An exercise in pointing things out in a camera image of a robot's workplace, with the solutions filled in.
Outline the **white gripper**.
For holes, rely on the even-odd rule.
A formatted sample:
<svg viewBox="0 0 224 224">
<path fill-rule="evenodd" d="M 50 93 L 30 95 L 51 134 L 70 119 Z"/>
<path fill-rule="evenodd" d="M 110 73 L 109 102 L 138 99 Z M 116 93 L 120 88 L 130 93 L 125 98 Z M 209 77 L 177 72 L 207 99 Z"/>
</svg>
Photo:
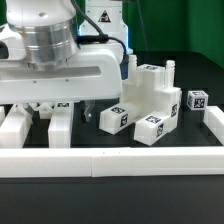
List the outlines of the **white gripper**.
<svg viewBox="0 0 224 224">
<path fill-rule="evenodd" d="M 89 122 L 94 100 L 118 98 L 122 92 L 119 44 L 82 45 L 66 66 L 37 71 L 24 63 L 0 61 L 0 104 L 85 101 Z"/>
</svg>

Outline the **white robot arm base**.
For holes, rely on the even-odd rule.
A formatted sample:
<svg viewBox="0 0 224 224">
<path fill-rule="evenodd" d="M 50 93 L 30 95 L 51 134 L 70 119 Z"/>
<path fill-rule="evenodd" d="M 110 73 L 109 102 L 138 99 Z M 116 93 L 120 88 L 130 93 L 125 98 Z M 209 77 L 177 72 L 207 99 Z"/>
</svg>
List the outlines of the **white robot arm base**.
<svg viewBox="0 0 224 224">
<path fill-rule="evenodd" d="M 127 54 L 129 48 L 128 26 L 123 21 L 124 0 L 85 0 L 85 14 L 113 41 L 120 40 Z"/>
</svg>

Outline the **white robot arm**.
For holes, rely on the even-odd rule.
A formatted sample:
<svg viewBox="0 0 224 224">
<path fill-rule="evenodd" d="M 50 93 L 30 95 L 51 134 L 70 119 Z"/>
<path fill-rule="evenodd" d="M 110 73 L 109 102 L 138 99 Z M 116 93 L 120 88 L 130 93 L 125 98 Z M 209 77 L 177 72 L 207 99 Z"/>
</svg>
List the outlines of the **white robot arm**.
<svg viewBox="0 0 224 224">
<path fill-rule="evenodd" d="M 31 117 L 39 103 L 113 99 L 122 92 L 123 43 L 81 36 L 75 0 L 6 0 L 0 26 L 0 105 Z"/>
</svg>

